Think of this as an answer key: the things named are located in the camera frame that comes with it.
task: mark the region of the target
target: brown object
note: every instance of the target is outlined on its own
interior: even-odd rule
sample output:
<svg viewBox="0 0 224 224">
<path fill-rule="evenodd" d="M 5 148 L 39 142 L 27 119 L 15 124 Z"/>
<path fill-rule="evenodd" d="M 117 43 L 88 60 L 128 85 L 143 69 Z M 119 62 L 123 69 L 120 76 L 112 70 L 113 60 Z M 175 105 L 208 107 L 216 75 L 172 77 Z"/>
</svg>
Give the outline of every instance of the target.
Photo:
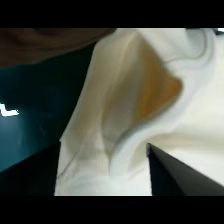
<svg viewBox="0 0 224 224">
<path fill-rule="evenodd" d="M 0 28 L 0 67 L 32 64 L 78 50 L 116 28 Z"/>
</svg>

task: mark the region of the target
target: white fabric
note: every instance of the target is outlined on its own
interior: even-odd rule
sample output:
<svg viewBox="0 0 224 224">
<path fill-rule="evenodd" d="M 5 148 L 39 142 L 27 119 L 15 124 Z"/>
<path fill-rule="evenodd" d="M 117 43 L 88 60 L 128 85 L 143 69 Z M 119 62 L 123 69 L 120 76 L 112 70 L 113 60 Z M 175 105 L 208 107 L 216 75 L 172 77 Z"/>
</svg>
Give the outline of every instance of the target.
<svg viewBox="0 0 224 224">
<path fill-rule="evenodd" d="M 157 116 L 136 123 L 143 42 L 183 88 Z M 224 184 L 223 50 L 211 30 L 118 29 L 101 40 L 61 138 L 55 195 L 151 195 L 146 142 Z"/>
</svg>

